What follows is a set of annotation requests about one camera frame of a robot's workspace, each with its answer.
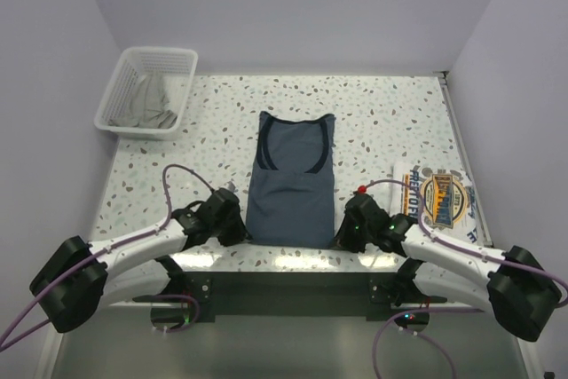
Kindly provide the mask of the blue tank top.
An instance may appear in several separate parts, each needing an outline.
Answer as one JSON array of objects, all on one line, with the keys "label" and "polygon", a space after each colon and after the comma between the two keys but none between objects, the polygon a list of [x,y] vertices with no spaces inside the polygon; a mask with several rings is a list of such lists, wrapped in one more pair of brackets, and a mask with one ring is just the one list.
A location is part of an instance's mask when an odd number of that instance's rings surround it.
[{"label": "blue tank top", "polygon": [[245,225],[254,244],[327,249],[335,236],[335,116],[259,115]]}]

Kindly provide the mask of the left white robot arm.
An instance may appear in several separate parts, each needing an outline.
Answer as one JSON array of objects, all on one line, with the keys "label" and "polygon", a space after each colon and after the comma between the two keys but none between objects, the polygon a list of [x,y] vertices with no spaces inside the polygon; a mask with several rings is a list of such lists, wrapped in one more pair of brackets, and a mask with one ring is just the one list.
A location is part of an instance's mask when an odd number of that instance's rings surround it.
[{"label": "left white robot arm", "polygon": [[214,237],[229,247],[248,237],[238,197],[220,188],[138,233],[106,241],[65,240],[32,279],[29,289],[60,333],[79,328],[96,310],[140,296],[178,299],[183,269],[172,255]]}]

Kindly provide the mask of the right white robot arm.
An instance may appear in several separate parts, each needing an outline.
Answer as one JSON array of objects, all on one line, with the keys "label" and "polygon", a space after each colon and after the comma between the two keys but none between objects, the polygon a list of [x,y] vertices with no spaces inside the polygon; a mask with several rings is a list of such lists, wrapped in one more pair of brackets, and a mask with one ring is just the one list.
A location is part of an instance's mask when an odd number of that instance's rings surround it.
[{"label": "right white robot arm", "polygon": [[395,305],[429,297],[466,304],[493,315],[513,336],[535,342],[561,300],[561,291],[533,254],[479,247],[425,232],[417,217],[389,216],[373,198],[357,193],[346,204],[334,239],[361,252],[373,244],[404,261],[382,285]]}]

